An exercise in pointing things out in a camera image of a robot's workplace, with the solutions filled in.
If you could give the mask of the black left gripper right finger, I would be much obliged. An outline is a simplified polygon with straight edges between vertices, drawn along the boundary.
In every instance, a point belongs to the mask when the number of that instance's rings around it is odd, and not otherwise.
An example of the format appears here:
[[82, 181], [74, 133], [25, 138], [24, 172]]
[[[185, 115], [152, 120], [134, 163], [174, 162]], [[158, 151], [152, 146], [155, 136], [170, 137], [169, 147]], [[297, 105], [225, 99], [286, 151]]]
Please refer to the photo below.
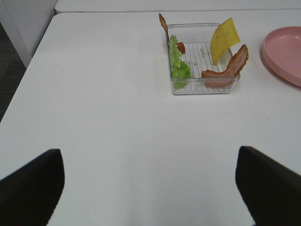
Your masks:
[[301, 224], [299, 174], [251, 146], [241, 146], [235, 182], [255, 225]]

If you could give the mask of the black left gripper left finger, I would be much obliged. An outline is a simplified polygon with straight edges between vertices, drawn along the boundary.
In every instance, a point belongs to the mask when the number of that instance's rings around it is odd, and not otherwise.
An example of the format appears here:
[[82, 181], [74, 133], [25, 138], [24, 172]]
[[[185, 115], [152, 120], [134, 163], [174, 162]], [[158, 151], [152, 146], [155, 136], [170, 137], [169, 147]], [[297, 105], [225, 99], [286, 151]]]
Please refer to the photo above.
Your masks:
[[0, 181], [0, 224], [46, 226], [63, 188], [61, 151], [47, 150]]

